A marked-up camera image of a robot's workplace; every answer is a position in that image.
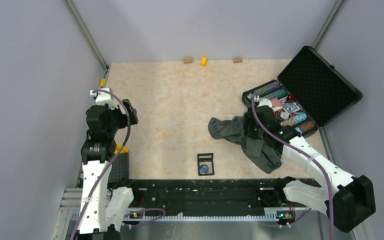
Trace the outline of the dark grey t-shirt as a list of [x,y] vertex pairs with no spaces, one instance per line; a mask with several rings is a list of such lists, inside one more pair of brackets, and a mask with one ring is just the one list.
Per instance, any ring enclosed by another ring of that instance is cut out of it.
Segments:
[[226,140],[239,145],[245,156],[260,170],[270,174],[282,166],[281,154],[263,139],[252,139],[244,129],[245,117],[234,116],[231,120],[211,118],[208,123],[210,136],[215,140]]

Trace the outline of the blue round brooch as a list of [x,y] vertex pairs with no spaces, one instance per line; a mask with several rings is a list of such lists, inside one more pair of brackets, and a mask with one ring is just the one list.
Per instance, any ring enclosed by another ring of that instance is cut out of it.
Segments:
[[209,173],[209,167],[205,164],[200,165],[198,171],[200,175],[206,175]]

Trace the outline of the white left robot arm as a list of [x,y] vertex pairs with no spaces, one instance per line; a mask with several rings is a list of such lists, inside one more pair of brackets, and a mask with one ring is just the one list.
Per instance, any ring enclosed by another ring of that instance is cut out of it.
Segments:
[[137,111],[128,99],[97,101],[86,111],[88,130],[80,150],[83,173],[80,212],[72,232],[73,240],[118,240],[116,227],[127,207],[140,202],[140,193],[121,186],[107,200],[112,167],[138,123]]

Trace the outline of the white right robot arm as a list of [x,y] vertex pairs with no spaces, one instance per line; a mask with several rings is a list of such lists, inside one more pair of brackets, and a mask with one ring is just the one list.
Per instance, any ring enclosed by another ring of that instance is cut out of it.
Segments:
[[244,132],[295,162],[318,186],[287,176],[276,180],[273,200],[279,206],[290,202],[305,205],[328,217],[330,225],[348,233],[376,212],[373,182],[341,169],[315,148],[293,126],[281,126],[264,113],[244,114]]

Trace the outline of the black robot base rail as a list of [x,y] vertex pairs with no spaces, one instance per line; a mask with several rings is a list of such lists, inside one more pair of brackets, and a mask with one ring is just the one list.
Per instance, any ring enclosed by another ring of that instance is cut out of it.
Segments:
[[269,208],[295,210],[277,179],[138,179],[133,182],[136,208],[165,209],[166,216],[263,216]]

